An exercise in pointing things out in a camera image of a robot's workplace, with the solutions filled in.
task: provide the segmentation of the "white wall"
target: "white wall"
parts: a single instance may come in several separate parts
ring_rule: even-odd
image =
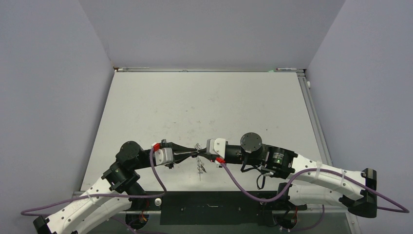
[[[377,190],[410,210],[412,9],[411,0],[347,0],[307,70],[333,164],[376,169]],[[358,218],[364,234],[412,233],[412,219],[385,211]]]
[[[344,0],[80,0],[118,67],[307,68]]]
[[[0,3],[0,233],[79,189],[113,69],[77,0]]]

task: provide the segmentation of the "screw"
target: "screw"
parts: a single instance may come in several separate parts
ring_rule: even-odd
[[[160,198],[155,199],[155,206],[160,206],[162,204],[162,200]]]

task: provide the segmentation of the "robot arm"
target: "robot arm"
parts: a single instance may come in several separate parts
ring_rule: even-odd
[[[137,169],[150,167],[150,160],[156,166],[173,167],[186,158],[203,156],[209,161],[231,164],[252,165],[259,168],[264,176],[290,178],[302,169],[323,168],[346,174],[346,176],[375,189],[375,171],[350,172],[323,165],[309,160],[295,152],[262,144],[261,137],[255,133],[247,133],[241,138],[240,145],[228,145],[223,138],[209,139],[203,150],[186,148],[172,142],[162,140],[154,146],[154,157],[149,157],[149,150],[143,150],[136,142],[129,141],[122,145],[116,155],[116,162],[103,173],[102,178],[83,195],[88,199],[74,201],[64,209],[48,216],[39,217],[34,221],[38,234],[73,234],[86,233],[111,215],[130,207],[139,209],[143,199],[121,199],[96,194],[113,196],[126,192],[128,195],[144,197],[145,191],[137,183],[140,176]],[[316,186],[297,186],[289,188],[285,199],[295,206],[302,204],[329,204],[348,207],[349,211],[365,217],[375,217],[377,210],[376,197],[363,188],[343,179],[342,177],[323,172],[301,174],[297,179],[307,181]],[[369,214],[365,215],[361,204],[373,204]]]

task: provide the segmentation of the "black cylindrical actuator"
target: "black cylindrical actuator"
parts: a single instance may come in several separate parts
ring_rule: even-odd
[[[263,151],[263,140],[256,133],[246,133],[241,138],[241,151],[248,158],[255,158]]]

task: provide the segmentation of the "purple cable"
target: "purple cable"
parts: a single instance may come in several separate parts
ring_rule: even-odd
[[[139,220],[139,218],[132,219],[132,221],[131,221],[131,222],[129,222],[129,223],[128,223],[128,225],[129,225],[129,226],[131,226],[134,222],[136,222],[136,221],[138,221],[138,220]]]
[[[136,230],[133,229],[131,226],[129,226],[125,221],[123,221],[120,218],[117,218],[115,216],[111,217],[111,219],[118,221],[119,223],[125,225],[133,234],[138,234],[138,233],[145,233],[145,234],[167,234],[167,233],[160,233],[160,232],[150,232],[150,231],[143,231],[143,230]]]
[[[126,198],[157,198],[157,197],[160,197],[160,196],[164,196],[165,193],[167,192],[167,189],[166,189],[165,185],[162,183],[161,179],[159,178],[158,173],[155,170],[155,165],[153,164],[153,160],[152,160],[153,159],[153,148],[150,150],[149,157],[150,157],[150,166],[152,167],[153,174],[155,175],[156,180],[159,182],[161,187],[164,189],[163,193],[157,194],[157,195],[91,194],[90,197],[107,196],[107,197],[126,197]],[[20,212],[20,214],[24,215],[24,216],[41,216],[41,215],[48,216],[48,214],[29,214],[29,212],[40,211],[40,210],[48,209],[48,208],[58,206],[58,205],[61,205],[61,204],[67,203],[67,202],[72,202],[72,201],[77,201],[77,200],[82,200],[82,199],[87,199],[87,198],[89,198],[89,197],[88,196],[74,197],[74,198],[59,201],[59,202],[56,202],[56,203],[53,203],[53,204],[50,204],[50,205],[24,210],[24,211]]]
[[[306,173],[306,172],[314,172],[317,169],[316,168],[309,168],[309,169],[304,169],[302,171],[297,172],[295,175],[293,175],[291,177],[291,179],[287,182],[286,186],[284,187],[283,190],[281,190],[281,192],[279,194],[277,194],[275,197],[270,198],[270,199],[263,199],[263,198],[258,198],[255,197],[251,194],[249,194],[243,187],[241,187],[241,185],[238,183],[238,181],[234,178],[234,176],[232,175],[232,173],[229,171],[228,167],[225,165],[225,163],[221,163],[221,166],[225,169],[225,171],[228,173],[229,177],[232,179],[232,181],[235,183],[235,185],[241,190],[241,192],[243,192],[245,195],[247,195],[249,198],[255,200],[255,201],[259,201],[259,202],[272,202],[275,201],[277,199],[279,199],[286,191],[287,189],[290,187],[290,184],[294,181],[294,179],[296,179],[299,175]],[[321,172],[327,172],[336,176],[343,176],[341,173],[335,172],[335,171],[331,171],[331,170],[327,170],[327,169],[320,169]],[[364,184],[361,184],[347,176],[344,176],[344,178],[360,187],[362,187],[365,190],[368,190],[369,192],[381,197],[382,199],[392,203],[393,205],[399,207],[401,210],[397,210],[397,209],[391,209],[391,208],[386,208],[386,207],[380,207],[378,206],[377,209],[380,210],[385,210],[385,211],[393,211],[393,212],[399,212],[399,213],[409,213],[410,211],[408,209],[406,209],[404,206],[400,205],[399,203],[391,200],[390,198],[382,195],[381,193],[377,192],[376,190],[373,190],[367,186],[365,186]]]
[[[323,221],[324,217],[325,217],[325,208],[324,208],[324,205],[322,205],[321,217],[315,224],[305,227],[305,228],[290,229],[290,232],[300,232],[300,231],[305,231],[305,230],[315,228],[317,225],[319,225]]]

